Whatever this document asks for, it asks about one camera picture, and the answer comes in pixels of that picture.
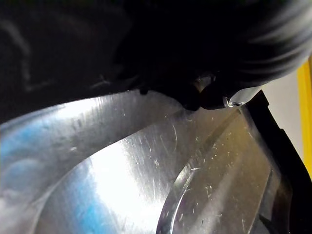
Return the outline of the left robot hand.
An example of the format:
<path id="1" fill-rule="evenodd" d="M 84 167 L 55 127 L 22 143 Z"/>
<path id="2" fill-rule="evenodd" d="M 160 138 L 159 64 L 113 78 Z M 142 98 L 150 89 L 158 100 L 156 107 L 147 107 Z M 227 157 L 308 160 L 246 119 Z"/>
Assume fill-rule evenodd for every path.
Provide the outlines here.
<path id="1" fill-rule="evenodd" d="M 311 52 L 309 0 L 3 0 L 0 120 L 129 90 L 221 108 Z"/>

